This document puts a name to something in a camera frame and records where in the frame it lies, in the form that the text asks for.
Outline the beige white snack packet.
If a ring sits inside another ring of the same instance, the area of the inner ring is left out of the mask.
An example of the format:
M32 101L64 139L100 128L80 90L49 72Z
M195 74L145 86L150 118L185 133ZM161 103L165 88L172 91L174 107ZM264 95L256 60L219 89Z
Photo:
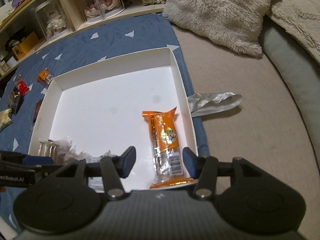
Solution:
M94 157L86 152L80 152L77 156L77 160L85 159L86 164L89 164L87 171L88 180L87 185L93 189L96 193L104 193L103 179L101 176L100 170L100 161L103 157L115 157L116 155L112 154L111 151L107 151L98 157Z

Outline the orange snack bar packet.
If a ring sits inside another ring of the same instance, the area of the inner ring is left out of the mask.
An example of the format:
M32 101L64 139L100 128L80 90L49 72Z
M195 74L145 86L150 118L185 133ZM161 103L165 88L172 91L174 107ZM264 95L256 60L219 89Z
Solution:
M148 123L156 174L150 189L185 186L195 182L184 171L175 114L176 108L167 112L142 112L142 117Z

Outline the silver white snack bag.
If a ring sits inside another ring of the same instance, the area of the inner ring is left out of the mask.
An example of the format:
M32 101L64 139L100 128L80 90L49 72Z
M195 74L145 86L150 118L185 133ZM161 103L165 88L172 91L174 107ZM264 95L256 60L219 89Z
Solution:
M67 165L78 156L70 137L64 137L59 140L48 139L40 141L37 155L50 157L58 165Z

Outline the cream snack pouch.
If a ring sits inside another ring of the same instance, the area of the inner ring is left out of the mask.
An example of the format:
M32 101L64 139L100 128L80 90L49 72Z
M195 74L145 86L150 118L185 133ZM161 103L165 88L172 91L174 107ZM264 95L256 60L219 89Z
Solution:
M3 129L12 123L11 114L12 109L10 108L0 112L0 131L3 131Z

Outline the white shallow tray box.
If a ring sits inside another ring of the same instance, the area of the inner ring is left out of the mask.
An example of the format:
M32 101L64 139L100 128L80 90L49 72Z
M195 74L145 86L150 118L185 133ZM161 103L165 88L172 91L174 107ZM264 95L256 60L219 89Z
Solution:
M59 75L50 83L39 110L28 153L40 142L72 141L77 152L99 157L136 148L136 162L121 182L125 191L147 190L155 178L152 145L144 111L176 109L182 148L197 149L187 96L170 48L125 54Z

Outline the silver foil wrapper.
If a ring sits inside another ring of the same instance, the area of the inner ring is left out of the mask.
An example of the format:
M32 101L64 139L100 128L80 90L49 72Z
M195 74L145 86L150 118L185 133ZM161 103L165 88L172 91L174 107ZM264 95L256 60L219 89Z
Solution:
M188 105L193 118L225 112L238 107L242 95L233 92L195 93L188 97Z

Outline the brown square snack packet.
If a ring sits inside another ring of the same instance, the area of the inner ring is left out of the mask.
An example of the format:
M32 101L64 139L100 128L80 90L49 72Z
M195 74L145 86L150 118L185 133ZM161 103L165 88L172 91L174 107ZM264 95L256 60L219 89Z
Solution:
M40 108L41 108L42 103L43 103L43 99L39 100L39 101L36 103L35 111L34 111L34 114L33 114L33 124L36 122L36 119L37 119L37 116L38 116L38 114L39 114L39 111L40 111Z

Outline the clear dark snack packet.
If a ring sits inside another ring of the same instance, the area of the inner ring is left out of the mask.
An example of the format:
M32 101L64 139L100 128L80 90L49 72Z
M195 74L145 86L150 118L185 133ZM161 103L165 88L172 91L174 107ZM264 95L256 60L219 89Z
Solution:
M8 96L8 107L11 108L12 114L16 115L23 103L23 96L18 89L14 87Z

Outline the blue triangle pattern bedsheet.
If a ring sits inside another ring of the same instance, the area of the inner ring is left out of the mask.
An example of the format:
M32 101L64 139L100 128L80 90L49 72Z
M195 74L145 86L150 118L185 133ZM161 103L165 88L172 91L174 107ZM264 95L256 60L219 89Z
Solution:
M176 57L188 96L194 94L183 53L174 30L161 14L147 14L113 21L87 31L71 35L43 48L25 59L1 82L1 110L8 109L8 96L15 85L15 77L22 75L26 85L32 89L24 97L12 123L1 131L1 150L27 154L33 131L33 116L36 103L44 95L43 85L36 81L44 68L58 76L70 70L95 63L100 59L136 51L170 47Z

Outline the red snack packet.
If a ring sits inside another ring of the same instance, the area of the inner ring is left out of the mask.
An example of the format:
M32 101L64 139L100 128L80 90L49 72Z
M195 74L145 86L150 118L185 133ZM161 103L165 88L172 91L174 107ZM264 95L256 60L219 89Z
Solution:
M21 96L25 96L25 94L27 94L27 92L29 91L29 87L23 80L18 81L16 87Z

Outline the orange clear snack packet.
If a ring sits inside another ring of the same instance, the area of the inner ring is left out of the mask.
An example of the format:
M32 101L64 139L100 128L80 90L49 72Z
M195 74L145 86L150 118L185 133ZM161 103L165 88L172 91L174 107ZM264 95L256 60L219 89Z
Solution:
M44 68L37 76L37 82L39 82L44 87L48 87L53 80L52 74L50 74L47 68Z

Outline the yellow storage box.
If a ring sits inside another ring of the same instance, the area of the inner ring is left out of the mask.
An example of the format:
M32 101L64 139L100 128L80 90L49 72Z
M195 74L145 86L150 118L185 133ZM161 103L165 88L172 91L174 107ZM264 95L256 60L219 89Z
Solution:
M33 31L20 44L14 46L13 53L18 60L24 58L29 51L39 43L36 33Z

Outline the white fluffy pillow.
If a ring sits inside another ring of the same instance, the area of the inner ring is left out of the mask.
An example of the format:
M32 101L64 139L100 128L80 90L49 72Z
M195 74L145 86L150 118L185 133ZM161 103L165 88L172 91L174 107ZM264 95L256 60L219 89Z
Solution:
M231 51L259 58L258 37L272 0L167 0L163 16Z

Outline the white doll glass dome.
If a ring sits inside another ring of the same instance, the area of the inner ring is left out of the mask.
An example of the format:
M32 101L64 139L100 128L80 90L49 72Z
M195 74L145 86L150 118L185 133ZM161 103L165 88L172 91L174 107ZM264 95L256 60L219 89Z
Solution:
M35 16L48 42L71 32L58 0L46 0L35 8Z

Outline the wooden headboard shelf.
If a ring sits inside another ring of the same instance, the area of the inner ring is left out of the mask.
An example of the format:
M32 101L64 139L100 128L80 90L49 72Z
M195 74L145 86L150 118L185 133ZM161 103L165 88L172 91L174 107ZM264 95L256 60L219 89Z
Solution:
M23 0L8 16L1 8L1 79L50 44L108 22L162 12L146 0Z

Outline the beige fluffy blanket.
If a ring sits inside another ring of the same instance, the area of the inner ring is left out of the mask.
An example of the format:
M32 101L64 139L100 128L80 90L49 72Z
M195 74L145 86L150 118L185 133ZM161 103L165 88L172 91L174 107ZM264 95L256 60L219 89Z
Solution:
M319 62L319 0L272 0L269 17Z

